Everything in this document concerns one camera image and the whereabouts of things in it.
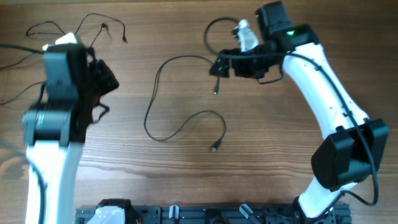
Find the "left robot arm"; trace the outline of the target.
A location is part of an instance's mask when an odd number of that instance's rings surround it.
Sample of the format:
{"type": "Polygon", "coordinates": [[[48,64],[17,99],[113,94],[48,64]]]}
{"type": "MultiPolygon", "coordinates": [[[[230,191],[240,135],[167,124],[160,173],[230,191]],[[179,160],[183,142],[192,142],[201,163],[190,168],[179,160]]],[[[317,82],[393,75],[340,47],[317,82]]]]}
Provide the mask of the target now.
{"type": "Polygon", "coordinates": [[[43,47],[46,81],[23,115],[29,189],[26,223],[71,223],[75,179],[86,131],[102,96],[117,89],[114,73],[95,51],[70,32],[43,47]]]}

